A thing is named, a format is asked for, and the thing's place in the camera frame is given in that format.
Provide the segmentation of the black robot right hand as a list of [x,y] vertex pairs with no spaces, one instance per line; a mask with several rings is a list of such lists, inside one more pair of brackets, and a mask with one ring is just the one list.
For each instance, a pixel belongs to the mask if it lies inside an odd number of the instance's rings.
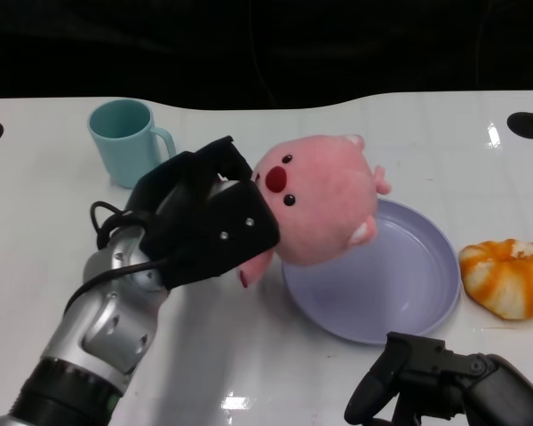
[[470,425],[533,425],[533,384],[516,367],[494,354],[456,354],[428,337],[388,333],[346,406],[345,421],[383,425],[377,415],[392,398],[391,425],[459,414]]

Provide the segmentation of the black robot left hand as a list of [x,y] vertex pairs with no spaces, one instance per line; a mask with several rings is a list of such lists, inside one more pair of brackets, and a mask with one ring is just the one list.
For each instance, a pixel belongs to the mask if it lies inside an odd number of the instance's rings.
[[173,289],[218,277],[272,249],[279,226],[231,137],[142,177],[126,203],[147,219],[140,251]]

